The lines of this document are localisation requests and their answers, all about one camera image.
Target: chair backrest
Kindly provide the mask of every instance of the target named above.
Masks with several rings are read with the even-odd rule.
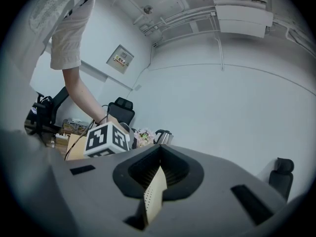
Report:
[[[67,99],[69,96],[66,87],[63,87],[61,91],[53,98],[52,100],[52,113],[51,113],[51,124],[55,124],[56,122],[56,114],[60,105]]]
[[[290,195],[294,169],[294,162],[290,159],[277,158],[277,169],[271,171],[269,184],[274,187],[286,200]]]
[[[119,123],[130,124],[135,116],[133,103],[119,97],[114,103],[109,103],[108,113],[115,117]]]

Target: black office chair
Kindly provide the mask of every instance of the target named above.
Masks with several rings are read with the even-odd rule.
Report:
[[[108,113],[115,117],[119,123],[129,125],[135,116],[133,111],[133,103],[119,97],[114,103],[109,103]]]
[[[67,99],[69,96],[66,87],[63,87],[61,91],[54,97],[45,97],[42,100],[41,97],[44,95],[38,93],[37,103],[33,104],[33,107],[37,109],[37,114],[34,114],[32,111],[29,112],[27,119],[31,121],[31,124],[36,122],[36,127],[29,134],[33,135],[37,133],[41,137],[41,133],[44,131],[43,125],[48,127],[54,127],[56,122],[56,114],[60,105]]]
[[[287,201],[293,183],[294,162],[290,159],[277,158],[276,170],[271,171],[269,184]]]

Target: person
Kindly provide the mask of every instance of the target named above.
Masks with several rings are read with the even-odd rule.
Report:
[[[71,99],[96,123],[112,121],[127,133],[91,94],[80,78],[80,44],[83,32],[91,16],[95,0],[81,0],[58,25],[52,35],[50,67],[62,70],[65,86]]]

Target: white ceiling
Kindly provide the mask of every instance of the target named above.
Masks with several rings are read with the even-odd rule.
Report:
[[[170,39],[177,37],[197,34],[200,32],[213,30],[209,14],[211,10],[215,10],[213,0],[109,0],[123,10],[127,16],[135,23],[141,30],[146,27],[158,26],[157,30],[147,31],[147,35],[153,43],[163,43]],[[295,22],[296,25],[301,24],[301,29],[307,33],[304,22],[298,10],[291,4],[290,0],[266,0],[266,10],[271,11],[274,17],[282,18],[289,24]],[[143,8],[150,5],[153,8],[152,14],[145,14]],[[199,12],[198,17],[193,16],[194,9],[206,7],[204,10],[195,10]],[[267,29],[267,34],[273,34],[285,38],[285,27],[276,27],[273,25],[272,29]]]

